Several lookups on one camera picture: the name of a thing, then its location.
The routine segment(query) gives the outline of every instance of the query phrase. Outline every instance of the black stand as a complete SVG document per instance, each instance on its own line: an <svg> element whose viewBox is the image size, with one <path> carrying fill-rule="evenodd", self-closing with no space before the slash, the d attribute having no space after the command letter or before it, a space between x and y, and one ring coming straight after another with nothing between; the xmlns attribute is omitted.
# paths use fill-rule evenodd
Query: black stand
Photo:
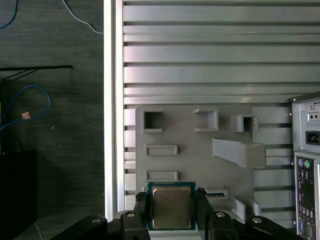
<svg viewBox="0 0 320 240"><path fill-rule="evenodd" d="M50 69L72 69L72 65L57 65L57 66L25 66L25 67L0 67L0 72L19 71L5 78L1 78L2 84L9 84L15 80L18 80L29 74L33 74L38 70L50 70Z"/></svg>

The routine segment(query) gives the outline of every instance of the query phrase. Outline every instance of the black box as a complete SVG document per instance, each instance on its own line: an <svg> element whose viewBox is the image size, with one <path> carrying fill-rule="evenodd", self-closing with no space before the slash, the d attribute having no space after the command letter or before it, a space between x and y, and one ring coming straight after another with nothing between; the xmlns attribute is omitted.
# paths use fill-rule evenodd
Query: black box
<svg viewBox="0 0 320 240"><path fill-rule="evenodd" d="M35 151L0 155L1 235L11 240L37 219Z"/></svg>

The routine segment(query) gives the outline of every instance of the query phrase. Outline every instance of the ps/2 port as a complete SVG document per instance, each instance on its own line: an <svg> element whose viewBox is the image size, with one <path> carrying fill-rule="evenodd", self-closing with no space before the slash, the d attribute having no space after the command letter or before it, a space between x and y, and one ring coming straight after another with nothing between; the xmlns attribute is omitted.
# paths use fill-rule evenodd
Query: ps/2 port
<svg viewBox="0 0 320 240"><path fill-rule="evenodd" d="M304 162L304 165L307 169L310 168L310 162L308 160Z"/></svg>
<svg viewBox="0 0 320 240"><path fill-rule="evenodd" d="M303 161L301 158L299 159L299 165L300 165L301 167L304 166L304 161Z"/></svg>

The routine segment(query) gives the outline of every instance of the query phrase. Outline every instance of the dark floor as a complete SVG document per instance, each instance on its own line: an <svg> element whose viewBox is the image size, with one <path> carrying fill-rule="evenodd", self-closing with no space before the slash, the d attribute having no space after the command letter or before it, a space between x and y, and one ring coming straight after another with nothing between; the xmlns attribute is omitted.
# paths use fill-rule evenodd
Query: dark floor
<svg viewBox="0 0 320 240"><path fill-rule="evenodd" d="M0 25L11 17L14 2L1 1ZM103 31L103 0L67 2L79 18ZM61 0L20 0L13 23L0 29L0 67L65 64L74 69L41 70L0 85L2 110L31 84L47 89L53 100L42 118L1 132L3 149L18 150L11 138L19 138L24 149L38 153L37 224L44 240L87 215L104 214L103 35L76 21ZM40 112L46 104L46 97L31 89L8 120ZM40 237L32 225L17 239Z"/></svg>

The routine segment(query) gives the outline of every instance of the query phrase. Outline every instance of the white cable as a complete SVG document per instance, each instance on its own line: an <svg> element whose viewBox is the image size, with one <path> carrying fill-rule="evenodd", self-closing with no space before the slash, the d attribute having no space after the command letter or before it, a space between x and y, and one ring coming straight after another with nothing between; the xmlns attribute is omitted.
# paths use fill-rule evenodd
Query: white cable
<svg viewBox="0 0 320 240"><path fill-rule="evenodd" d="M79 19L73 12L72 10L70 9L70 7L68 6L68 4L66 3L65 0L62 0L63 4L65 5L66 9L68 9L68 11L71 13L71 15L77 19L80 23L83 23L83 24L86 24L89 26L89 28L91 28L92 31L94 31L96 34L104 34L103 32L100 32L100 31L97 31L95 30L90 23L86 22L86 21L82 21L81 19Z"/></svg>
<svg viewBox="0 0 320 240"><path fill-rule="evenodd" d="M40 232L40 229L39 229L39 227L38 227L38 224L37 224L36 222L34 222L34 225L35 225L36 229L38 230L40 239L41 239L41 240L44 240L44 238L42 237L42 234L41 234L41 232Z"/></svg>

